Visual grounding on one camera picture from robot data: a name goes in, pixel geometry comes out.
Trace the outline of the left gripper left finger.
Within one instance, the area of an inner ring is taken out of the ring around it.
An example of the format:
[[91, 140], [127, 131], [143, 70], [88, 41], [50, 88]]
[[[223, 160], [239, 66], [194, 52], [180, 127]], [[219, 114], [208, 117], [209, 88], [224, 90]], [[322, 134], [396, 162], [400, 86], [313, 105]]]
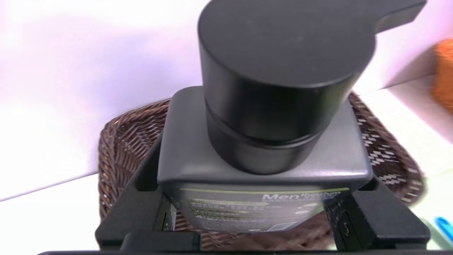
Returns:
[[194, 231], [172, 231], [175, 213], [157, 184], [161, 137], [95, 231], [100, 250], [199, 250]]

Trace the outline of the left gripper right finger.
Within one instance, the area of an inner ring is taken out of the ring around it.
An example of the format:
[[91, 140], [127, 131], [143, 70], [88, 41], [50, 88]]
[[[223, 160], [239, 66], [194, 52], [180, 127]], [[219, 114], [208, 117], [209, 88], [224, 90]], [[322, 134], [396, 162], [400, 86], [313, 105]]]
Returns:
[[325, 206], [338, 251], [426, 250], [429, 228], [377, 178]]

